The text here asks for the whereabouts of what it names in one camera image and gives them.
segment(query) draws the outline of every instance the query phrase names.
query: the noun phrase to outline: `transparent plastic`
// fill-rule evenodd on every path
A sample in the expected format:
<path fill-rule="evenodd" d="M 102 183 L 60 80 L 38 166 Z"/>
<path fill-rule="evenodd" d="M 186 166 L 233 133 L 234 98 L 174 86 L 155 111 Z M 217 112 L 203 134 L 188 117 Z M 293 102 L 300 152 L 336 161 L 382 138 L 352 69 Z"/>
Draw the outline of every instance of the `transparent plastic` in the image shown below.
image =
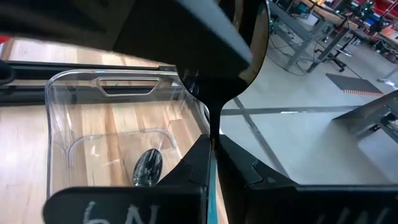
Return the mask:
<path fill-rule="evenodd" d="M 201 134 L 203 121 L 192 113 L 200 106 L 175 72 L 71 70 L 47 82 L 45 101 L 48 196 L 73 186 L 132 186 L 149 149 L 162 155 L 161 179 Z"/>

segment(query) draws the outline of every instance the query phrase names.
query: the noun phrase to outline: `black floor mat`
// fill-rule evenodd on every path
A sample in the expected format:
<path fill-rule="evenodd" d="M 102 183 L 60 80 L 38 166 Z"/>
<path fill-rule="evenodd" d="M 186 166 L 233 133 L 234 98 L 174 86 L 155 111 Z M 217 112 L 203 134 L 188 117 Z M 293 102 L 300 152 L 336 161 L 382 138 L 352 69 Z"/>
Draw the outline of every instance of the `black floor mat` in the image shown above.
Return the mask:
<path fill-rule="evenodd" d="M 383 95 L 377 87 L 365 79 L 334 75 L 330 73 L 326 73 L 326 76 L 345 93 L 370 96 Z"/>

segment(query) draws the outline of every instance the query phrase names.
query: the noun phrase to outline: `gray floor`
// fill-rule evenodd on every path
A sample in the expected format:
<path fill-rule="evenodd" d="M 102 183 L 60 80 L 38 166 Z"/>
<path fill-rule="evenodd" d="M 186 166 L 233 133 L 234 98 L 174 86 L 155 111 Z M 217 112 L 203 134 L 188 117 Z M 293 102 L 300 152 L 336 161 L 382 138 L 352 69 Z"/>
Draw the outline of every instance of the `gray floor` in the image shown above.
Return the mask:
<path fill-rule="evenodd" d="M 272 36 L 277 47 L 286 45 L 277 35 Z M 307 49 L 312 54 L 313 46 Z M 369 80 L 383 93 L 393 89 L 379 83 L 394 66 L 366 46 L 350 45 L 353 57 L 341 57 L 350 69 L 343 73 L 331 62 L 321 63 L 312 73 L 304 76 L 294 65 L 293 75 L 278 67 L 288 57 L 270 49 L 254 83 L 238 98 L 245 108 L 317 108 L 330 107 L 322 113 L 268 113 L 254 114 L 251 119 L 264 136 L 291 179 L 300 184 L 390 184 L 398 183 L 398 145 L 382 131 L 364 139 L 351 136 L 345 127 L 331 121 L 344 113 L 340 106 L 358 106 L 376 97 L 343 93 L 325 73 L 361 77 Z M 286 47 L 283 52 L 291 54 Z M 300 63 L 309 67 L 310 62 Z M 393 76 L 398 82 L 398 74 Z M 238 109 L 230 101 L 224 109 Z M 274 167 L 265 150 L 256 141 L 243 116 L 222 116 L 221 129 L 262 162 Z"/>

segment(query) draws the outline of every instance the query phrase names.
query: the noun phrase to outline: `wooden floor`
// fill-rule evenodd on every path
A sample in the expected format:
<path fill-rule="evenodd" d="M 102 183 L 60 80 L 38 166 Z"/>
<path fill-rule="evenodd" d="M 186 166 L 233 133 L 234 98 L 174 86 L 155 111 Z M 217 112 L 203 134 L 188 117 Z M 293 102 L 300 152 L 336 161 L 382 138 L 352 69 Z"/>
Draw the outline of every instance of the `wooden floor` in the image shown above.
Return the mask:
<path fill-rule="evenodd" d="M 35 62 L 158 65 L 125 55 L 25 39 L 14 40 L 7 54 L 8 60 Z M 13 84 L 42 83 L 15 81 Z M 165 175 L 201 134 L 190 108 L 183 101 L 78 105 L 66 106 L 64 110 L 70 112 L 69 122 L 73 125 L 75 139 L 104 135 L 81 140 L 71 153 L 73 165 L 63 156 L 68 144 L 65 137 L 60 136 L 67 134 L 53 138 L 56 144 L 53 144 L 52 192 L 73 185 L 130 185 L 137 158 L 152 147 L 160 147 L 164 158 L 162 175 Z M 52 129 L 59 127 L 62 121 L 53 123 Z M 170 138 L 153 132 L 152 128 L 168 131 L 177 145 L 173 147 Z M 48 133 L 44 106 L 0 108 L 3 158 L 0 163 L 0 224 L 42 223 L 41 209 L 47 190 Z M 227 223 L 219 185 L 217 188 L 218 220 Z"/>

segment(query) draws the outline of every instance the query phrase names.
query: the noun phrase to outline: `clear plastic bin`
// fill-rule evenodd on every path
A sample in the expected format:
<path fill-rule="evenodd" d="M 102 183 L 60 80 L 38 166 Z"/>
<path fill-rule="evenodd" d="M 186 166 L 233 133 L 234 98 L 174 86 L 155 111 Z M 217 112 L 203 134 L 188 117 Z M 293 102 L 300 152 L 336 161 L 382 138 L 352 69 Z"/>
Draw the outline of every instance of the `clear plastic bin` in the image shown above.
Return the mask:
<path fill-rule="evenodd" d="M 175 72 L 71 70 L 48 81 L 45 100 L 47 196 L 73 186 L 131 186 L 138 159 L 152 148 L 162 155 L 163 178 L 203 132 L 197 101 Z"/>

